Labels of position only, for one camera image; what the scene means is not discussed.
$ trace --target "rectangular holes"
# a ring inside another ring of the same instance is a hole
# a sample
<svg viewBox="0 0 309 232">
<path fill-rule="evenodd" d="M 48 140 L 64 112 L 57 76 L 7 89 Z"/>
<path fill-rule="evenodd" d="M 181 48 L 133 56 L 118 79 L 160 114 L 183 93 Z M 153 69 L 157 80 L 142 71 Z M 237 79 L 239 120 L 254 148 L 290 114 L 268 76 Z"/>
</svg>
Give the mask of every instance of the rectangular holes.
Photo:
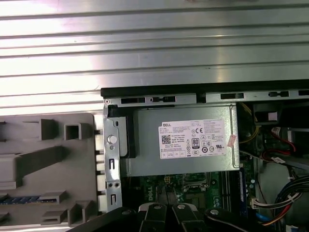
<svg viewBox="0 0 309 232">
<path fill-rule="evenodd" d="M 290 96 L 290 93 L 289 91 L 281 91 L 281 92 L 269 92 L 268 95 L 270 97 L 289 97 Z"/>
<path fill-rule="evenodd" d="M 115 169 L 115 159 L 110 159 L 110 170 Z"/>
<path fill-rule="evenodd" d="M 135 103 L 145 103 L 145 98 L 122 98 L 121 104 L 135 104 Z"/>
<path fill-rule="evenodd" d="M 309 90 L 299 90 L 298 95 L 299 96 L 309 96 Z"/>
<path fill-rule="evenodd" d="M 227 100 L 227 99 L 242 99 L 244 98 L 243 93 L 222 93 L 221 99 Z"/>
<path fill-rule="evenodd" d="M 66 128 L 66 140 L 78 139 L 79 138 L 79 126 L 78 125 L 67 125 Z"/>
<path fill-rule="evenodd" d="M 113 205 L 113 204 L 116 204 L 116 201 L 117 199 L 116 199 L 116 194 L 112 194 L 111 195 L 111 205 Z"/>
<path fill-rule="evenodd" d="M 175 96 L 166 96 L 166 97 L 153 97 L 150 98 L 151 102 L 176 102 L 176 97 Z"/>
</svg>

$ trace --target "yellow wire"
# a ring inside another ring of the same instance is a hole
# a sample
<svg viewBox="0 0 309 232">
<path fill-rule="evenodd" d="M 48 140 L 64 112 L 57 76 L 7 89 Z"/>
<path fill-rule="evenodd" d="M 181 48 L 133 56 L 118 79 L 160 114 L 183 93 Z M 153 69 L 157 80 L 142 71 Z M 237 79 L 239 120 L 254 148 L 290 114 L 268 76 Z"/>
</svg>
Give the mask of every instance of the yellow wire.
<svg viewBox="0 0 309 232">
<path fill-rule="evenodd" d="M 252 115 L 252 111 L 247 105 L 245 105 L 242 102 L 240 102 L 240 104 L 245 109 L 245 111 L 247 111 L 250 115 Z M 254 130 L 253 134 L 249 138 L 247 138 L 246 140 L 241 141 L 240 144 L 245 144 L 247 142 L 250 142 L 252 139 L 254 139 L 257 136 L 258 133 L 259 133 L 259 127 L 255 126 L 255 130 Z"/>
<path fill-rule="evenodd" d="M 286 213 L 285 213 L 284 215 L 282 215 L 281 217 L 279 217 L 279 218 L 277 218 L 277 219 L 275 219 L 275 220 L 273 220 L 273 221 L 270 221 L 270 222 L 268 222 L 268 223 L 263 223 L 262 225 L 263 225 L 263 226 L 269 226 L 269 225 L 275 223 L 276 221 L 279 221 L 280 219 L 282 219 L 285 215 L 286 215 Z"/>
</svg>

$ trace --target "blue component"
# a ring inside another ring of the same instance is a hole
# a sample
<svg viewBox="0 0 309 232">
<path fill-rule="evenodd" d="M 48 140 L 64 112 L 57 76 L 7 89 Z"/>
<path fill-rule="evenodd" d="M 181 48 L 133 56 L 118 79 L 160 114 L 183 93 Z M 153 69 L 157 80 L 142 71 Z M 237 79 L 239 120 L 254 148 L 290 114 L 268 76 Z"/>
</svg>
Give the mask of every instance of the blue component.
<svg viewBox="0 0 309 232">
<path fill-rule="evenodd" d="M 240 190 L 240 215 L 243 217 L 248 217 L 248 207 L 247 207 L 247 192 L 246 192 L 246 174 L 244 168 L 239 170 L 239 190 Z"/>
<path fill-rule="evenodd" d="M 261 215 L 259 213 L 255 213 L 256 217 L 259 219 L 259 221 L 270 221 L 271 219 L 264 216 L 264 215 Z"/>
<path fill-rule="evenodd" d="M 8 197 L 0 201 L 0 205 L 42 203 L 39 197 L 40 196 Z"/>
</svg>

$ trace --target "80 plus logo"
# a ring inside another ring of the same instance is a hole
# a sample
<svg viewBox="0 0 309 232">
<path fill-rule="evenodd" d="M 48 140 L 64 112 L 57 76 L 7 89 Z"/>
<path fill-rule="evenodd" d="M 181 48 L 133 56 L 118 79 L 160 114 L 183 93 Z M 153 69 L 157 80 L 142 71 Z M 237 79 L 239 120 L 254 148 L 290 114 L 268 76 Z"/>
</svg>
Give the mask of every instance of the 80 plus logo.
<svg viewBox="0 0 309 232">
<path fill-rule="evenodd" d="M 192 139 L 192 148 L 199 149 L 199 139 Z"/>
</svg>

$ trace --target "barcode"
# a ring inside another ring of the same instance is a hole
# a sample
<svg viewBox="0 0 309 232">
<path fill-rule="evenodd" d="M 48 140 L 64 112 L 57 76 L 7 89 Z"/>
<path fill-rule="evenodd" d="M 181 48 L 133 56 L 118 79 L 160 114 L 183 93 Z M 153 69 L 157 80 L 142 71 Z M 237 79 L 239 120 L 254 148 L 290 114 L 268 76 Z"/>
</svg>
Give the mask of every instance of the barcode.
<svg viewBox="0 0 309 232">
<path fill-rule="evenodd" d="M 170 135 L 162 135 L 162 144 L 170 144 Z"/>
</svg>

